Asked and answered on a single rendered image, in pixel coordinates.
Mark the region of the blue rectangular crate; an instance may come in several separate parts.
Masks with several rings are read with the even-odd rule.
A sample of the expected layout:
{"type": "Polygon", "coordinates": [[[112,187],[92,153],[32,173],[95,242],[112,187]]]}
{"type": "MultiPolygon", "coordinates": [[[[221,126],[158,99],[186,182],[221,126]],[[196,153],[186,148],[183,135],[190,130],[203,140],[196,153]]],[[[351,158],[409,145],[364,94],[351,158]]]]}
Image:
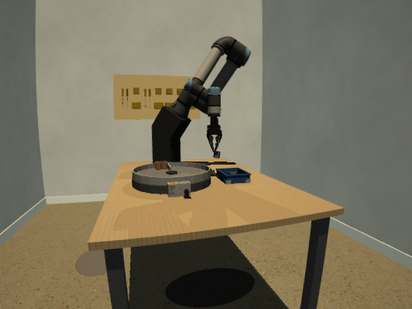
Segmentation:
{"type": "Polygon", "coordinates": [[[241,168],[224,168],[216,170],[216,177],[219,178],[224,184],[250,183],[251,173],[241,168]],[[230,175],[229,172],[236,172],[236,174],[230,175]]]}

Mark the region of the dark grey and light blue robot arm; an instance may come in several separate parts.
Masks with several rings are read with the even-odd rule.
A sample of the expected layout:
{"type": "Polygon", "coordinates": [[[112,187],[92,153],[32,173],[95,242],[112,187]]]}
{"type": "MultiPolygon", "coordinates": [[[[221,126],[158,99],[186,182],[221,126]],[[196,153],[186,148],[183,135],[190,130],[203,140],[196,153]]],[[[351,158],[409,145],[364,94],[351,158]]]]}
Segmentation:
{"type": "Polygon", "coordinates": [[[194,106],[206,115],[220,114],[222,110],[221,92],[223,88],[235,73],[236,69],[245,66],[249,57],[250,49],[238,42],[235,38],[219,38],[211,46],[211,51],[194,78],[186,82],[179,97],[169,106],[169,110],[183,119],[188,117],[191,106],[194,106]],[[220,57],[224,54],[227,55],[225,65],[222,67],[211,87],[206,89],[203,87],[204,82],[214,69],[220,57]]]}

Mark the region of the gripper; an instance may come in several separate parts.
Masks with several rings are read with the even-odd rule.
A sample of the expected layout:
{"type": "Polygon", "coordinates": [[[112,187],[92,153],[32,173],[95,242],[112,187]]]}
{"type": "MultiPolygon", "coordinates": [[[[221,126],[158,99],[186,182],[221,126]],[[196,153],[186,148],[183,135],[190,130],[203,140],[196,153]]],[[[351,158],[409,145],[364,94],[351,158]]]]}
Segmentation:
{"type": "Polygon", "coordinates": [[[209,141],[209,144],[211,146],[212,151],[214,152],[214,147],[213,147],[213,142],[212,142],[213,141],[213,136],[212,135],[217,135],[217,137],[215,137],[215,139],[217,138],[217,140],[216,140],[217,146],[215,144],[215,151],[216,151],[217,148],[218,148],[218,145],[220,143],[220,140],[222,139],[222,131],[220,130],[221,126],[218,125],[218,123],[217,123],[217,125],[212,125],[213,124],[212,116],[216,116],[216,117],[214,117],[214,124],[216,124],[217,123],[217,117],[219,117],[220,114],[215,114],[215,115],[208,114],[208,117],[210,117],[210,125],[208,125],[207,139],[209,141]]]}

